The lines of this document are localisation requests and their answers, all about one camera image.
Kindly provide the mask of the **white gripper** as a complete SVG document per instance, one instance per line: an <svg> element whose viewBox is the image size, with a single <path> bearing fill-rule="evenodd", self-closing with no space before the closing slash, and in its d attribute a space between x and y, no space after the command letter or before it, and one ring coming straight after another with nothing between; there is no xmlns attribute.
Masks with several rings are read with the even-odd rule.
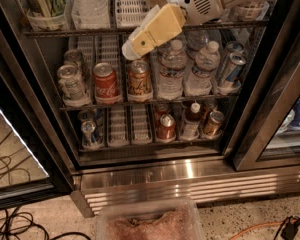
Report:
<svg viewBox="0 0 300 240"><path fill-rule="evenodd" d="M128 60L140 59L176 37L182 32L185 22L188 25L203 24L219 18L224 11L222 0L145 0L145 2L152 9L122 46L122 53Z"/></svg>

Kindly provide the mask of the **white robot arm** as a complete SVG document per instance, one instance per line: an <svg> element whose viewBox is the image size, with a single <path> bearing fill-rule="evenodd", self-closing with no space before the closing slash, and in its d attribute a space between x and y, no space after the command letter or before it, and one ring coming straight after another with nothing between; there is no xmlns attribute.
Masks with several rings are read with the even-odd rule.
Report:
<svg viewBox="0 0 300 240"><path fill-rule="evenodd" d="M122 46L128 60L140 59L156 47L172 40L185 24L199 25L219 18L225 9L239 4L268 0L166 0L155 5Z"/></svg>

